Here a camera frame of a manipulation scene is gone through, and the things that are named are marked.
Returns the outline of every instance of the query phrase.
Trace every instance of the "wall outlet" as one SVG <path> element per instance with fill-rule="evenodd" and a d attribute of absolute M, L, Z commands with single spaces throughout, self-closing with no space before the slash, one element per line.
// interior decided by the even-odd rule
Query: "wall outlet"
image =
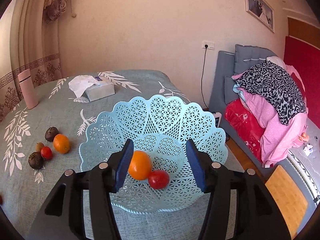
<path fill-rule="evenodd" d="M 206 44 L 208 45 L 207 49 L 214 49 L 214 46 L 215 46 L 214 42 L 212 42 L 212 41 L 202 41 L 202 48 L 205 49 L 205 45 Z"/>

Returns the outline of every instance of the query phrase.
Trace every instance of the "red blanket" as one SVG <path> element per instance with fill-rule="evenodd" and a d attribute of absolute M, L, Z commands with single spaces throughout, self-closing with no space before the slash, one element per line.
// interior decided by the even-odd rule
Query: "red blanket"
<path fill-rule="evenodd" d="M 255 116 L 243 107 L 240 99 L 237 99 L 227 106 L 224 117 L 262 163 L 260 138 L 265 129 L 259 125 Z"/>

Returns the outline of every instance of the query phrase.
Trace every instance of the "light blue plastic basket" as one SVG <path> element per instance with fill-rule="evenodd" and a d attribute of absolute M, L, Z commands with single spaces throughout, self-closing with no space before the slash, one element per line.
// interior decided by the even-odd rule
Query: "light blue plastic basket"
<path fill-rule="evenodd" d="M 138 181 L 127 174 L 119 192 L 110 194 L 113 205 L 138 214 L 179 210 L 203 194 L 186 157 L 188 139 L 193 139 L 198 150 L 207 152 L 213 161 L 224 164 L 228 157 L 225 132 L 215 127 L 213 115 L 197 103 L 186 105 L 179 97 L 154 95 L 149 100 L 135 97 L 118 102 L 111 113 L 98 115 L 86 136 L 87 141 L 79 147 L 81 171 L 108 160 L 130 138 L 135 150 L 150 155 L 153 169 L 169 173 L 170 184 L 165 189 L 154 190 L 147 180 Z"/>

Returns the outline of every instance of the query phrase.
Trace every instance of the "gray bedspread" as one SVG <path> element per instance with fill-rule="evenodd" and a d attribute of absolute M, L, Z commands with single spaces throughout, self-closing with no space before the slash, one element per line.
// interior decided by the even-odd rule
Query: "gray bedspread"
<path fill-rule="evenodd" d="M 50 82 L 36 88 L 39 105 L 28 110 L 24 101 L 9 113 L 0 124 L 0 194 L 5 214 L 23 237 L 42 203 L 63 172 L 73 169 L 80 172 L 79 145 L 86 141 L 85 129 L 95 122 L 102 111 L 112 111 L 115 103 L 129 101 L 135 96 L 149 99 L 152 95 L 180 96 L 170 79 L 159 71 L 126 70 L 103 72 L 115 84 L 115 95 L 89 102 L 75 98 L 68 82 L 73 77 Z M 70 139 L 71 151 L 61 155 L 44 139 L 47 128 L 55 126 Z M 53 150 L 54 157 L 40 170 L 28 165 L 28 156 L 35 151 L 37 142 Z M 241 170 L 234 156 L 229 153 L 227 167 Z M 203 196 L 188 208 L 177 212 L 160 212 L 136 215 L 113 207 L 123 239 L 196 239 L 204 218 L 208 196 Z M 93 238 L 90 222 L 88 193 L 84 192 L 84 220 L 87 237 Z"/>

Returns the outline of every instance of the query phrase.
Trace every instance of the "leopard print blanket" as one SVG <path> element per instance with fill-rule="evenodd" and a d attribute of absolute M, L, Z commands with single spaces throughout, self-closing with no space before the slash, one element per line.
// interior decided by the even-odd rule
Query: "leopard print blanket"
<path fill-rule="evenodd" d="M 244 90 L 263 96 L 277 111 L 280 122 L 306 112 L 302 94 L 286 70 L 271 61 L 258 64 L 235 80 Z"/>

